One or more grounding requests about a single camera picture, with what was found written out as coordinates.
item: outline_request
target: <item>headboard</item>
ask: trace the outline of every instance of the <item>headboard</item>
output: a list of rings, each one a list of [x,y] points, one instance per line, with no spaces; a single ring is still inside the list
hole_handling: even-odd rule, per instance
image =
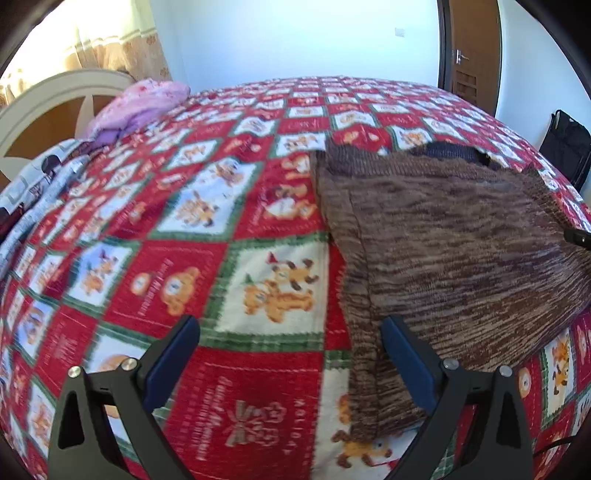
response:
[[[0,191],[30,160],[80,136],[115,96],[134,82],[126,73],[83,69],[44,80],[0,110]]]

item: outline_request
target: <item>floral curtain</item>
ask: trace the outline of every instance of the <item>floral curtain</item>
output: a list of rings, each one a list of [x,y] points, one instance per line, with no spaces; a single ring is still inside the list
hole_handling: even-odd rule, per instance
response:
[[[150,0],[64,0],[35,27],[0,78],[0,108],[46,78],[82,68],[170,80]]]

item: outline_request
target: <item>brown sweater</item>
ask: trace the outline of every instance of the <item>brown sweater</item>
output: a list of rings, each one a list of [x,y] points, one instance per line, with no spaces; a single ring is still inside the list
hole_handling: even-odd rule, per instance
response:
[[[352,341],[351,434],[371,440],[416,422],[379,324],[400,314],[442,357],[469,369],[518,365],[591,298],[591,253],[533,167],[387,157],[327,143],[312,158],[316,199],[345,261]]]

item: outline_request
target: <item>metal screw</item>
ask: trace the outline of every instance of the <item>metal screw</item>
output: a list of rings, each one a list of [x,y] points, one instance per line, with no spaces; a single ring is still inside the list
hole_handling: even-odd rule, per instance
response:
[[[457,370],[460,367],[460,362],[455,358],[446,358],[443,361],[443,368],[446,370]]]
[[[75,367],[72,367],[68,370],[68,377],[76,378],[81,373],[82,373],[82,369],[78,365],[76,365]]]
[[[503,377],[509,378],[511,375],[513,375],[513,370],[508,365],[501,365],[499,367],[499,373],[503,375]]]
[[[126,372],[132,371],[135,367],[138,366],[138,361],[135,358],[126,358],[121,362],[121,368]]]

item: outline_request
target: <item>door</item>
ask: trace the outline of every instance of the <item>door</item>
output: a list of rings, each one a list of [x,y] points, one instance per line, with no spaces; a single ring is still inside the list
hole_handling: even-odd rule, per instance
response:
[[[449,7],[452,92],[494,116],[501,81],[497,0],[449,0]]]

